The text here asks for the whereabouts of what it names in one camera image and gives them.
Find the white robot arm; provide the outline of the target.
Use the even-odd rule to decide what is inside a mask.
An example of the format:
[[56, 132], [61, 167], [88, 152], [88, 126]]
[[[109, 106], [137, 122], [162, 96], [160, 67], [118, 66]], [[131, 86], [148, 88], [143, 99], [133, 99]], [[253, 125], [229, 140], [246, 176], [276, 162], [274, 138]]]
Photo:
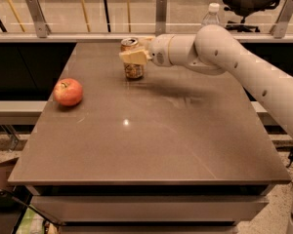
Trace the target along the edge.
[[140, 38], [119, 53], [129, 64], [183, 66], [206, 75], [230, 73], [293, 138], [293, 77], [246, 50], [226, 29], [209, 24], [195, 34]]

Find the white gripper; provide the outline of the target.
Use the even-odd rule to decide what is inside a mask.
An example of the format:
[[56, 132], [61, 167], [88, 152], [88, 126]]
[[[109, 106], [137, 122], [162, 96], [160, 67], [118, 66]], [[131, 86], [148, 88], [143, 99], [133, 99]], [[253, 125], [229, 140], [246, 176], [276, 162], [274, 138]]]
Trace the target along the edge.
[[170, 43], [174, 34], [161, 34], [153, 37], [139, 37], [138, 48], [127, 50], [119, 54], [124, 63], [144, 65], [151, 60], [158, 66], [169, 67], [172, 62], [169, 58]]

